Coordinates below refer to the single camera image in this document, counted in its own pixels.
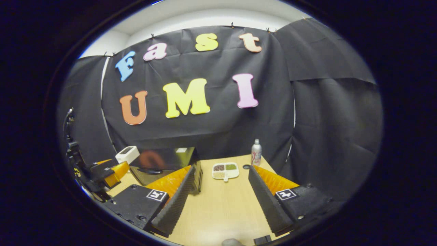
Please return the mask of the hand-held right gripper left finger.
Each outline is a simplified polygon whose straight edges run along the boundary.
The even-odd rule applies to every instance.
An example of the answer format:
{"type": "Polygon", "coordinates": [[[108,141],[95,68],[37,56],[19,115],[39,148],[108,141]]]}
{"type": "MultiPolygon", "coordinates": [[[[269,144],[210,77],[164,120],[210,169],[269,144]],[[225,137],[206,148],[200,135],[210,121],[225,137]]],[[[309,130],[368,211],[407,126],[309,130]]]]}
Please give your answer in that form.
{"type": "Polygon", "coordinates": [[[103,204],[132,225],[169,237],[195,183],[195,174],[196,167],[190,165],[155,182],[163,188],[132,184],[103,204]]]}

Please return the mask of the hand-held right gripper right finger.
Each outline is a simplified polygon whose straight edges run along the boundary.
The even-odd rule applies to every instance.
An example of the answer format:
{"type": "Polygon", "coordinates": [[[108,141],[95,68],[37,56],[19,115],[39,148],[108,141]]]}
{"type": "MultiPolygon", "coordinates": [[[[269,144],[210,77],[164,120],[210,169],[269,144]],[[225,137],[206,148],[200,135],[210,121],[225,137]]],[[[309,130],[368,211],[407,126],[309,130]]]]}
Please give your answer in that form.
{"type": "Polygon", "coordinates": [[[342,208],[341,201],[312,184],[298,185],[259,166],[250,166],[248,179],[267,224],[276,236],[303,234],[342,208]]]}

